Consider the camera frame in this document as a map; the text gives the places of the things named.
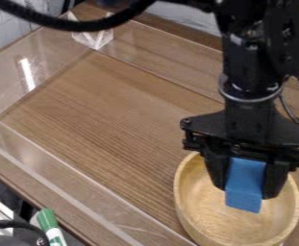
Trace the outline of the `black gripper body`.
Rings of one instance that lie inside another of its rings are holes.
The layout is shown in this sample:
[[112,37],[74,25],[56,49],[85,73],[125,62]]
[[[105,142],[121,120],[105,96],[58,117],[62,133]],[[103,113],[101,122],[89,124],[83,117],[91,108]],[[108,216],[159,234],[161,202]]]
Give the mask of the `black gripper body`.
[[283,170],[299,168],[299,124],[271,101],[225,101],[224,109],[180,122],[183,148],[196,151],[209,170],[225,170],[232,158],[266,161]]

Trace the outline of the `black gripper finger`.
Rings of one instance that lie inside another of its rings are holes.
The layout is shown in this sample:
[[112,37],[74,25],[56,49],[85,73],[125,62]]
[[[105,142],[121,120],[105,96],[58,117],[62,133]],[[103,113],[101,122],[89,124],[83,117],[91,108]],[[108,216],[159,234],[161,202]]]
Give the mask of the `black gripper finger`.
[[279,196],[287,175],[295,167],[283,160],[267,160],[263,172],[262,198],[264,200]]
[[227,172],[229,166],[229,156],[211,152],[209,150],[204,151],[204,163],[207,171],[211,177],[213,186],[223,190],[227,181]]

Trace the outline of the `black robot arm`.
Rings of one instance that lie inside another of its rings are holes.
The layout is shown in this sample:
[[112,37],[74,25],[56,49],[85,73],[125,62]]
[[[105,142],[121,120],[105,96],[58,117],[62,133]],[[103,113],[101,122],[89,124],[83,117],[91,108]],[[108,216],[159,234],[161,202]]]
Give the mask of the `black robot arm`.
[[272,199],[299,169],[299,116],[283,100],[287,79],[299,81],[299,0],[132,0],[113,15],[87,21],[52,17],[13,0],[0,0],[0,11],[58,31],[97,32],[128,22],[156,1],[212,14],[221,37],[224,108],[181,120],[183,147],[204,157],[219,189],[231,181],[232,159],[263,161],[258,188]]

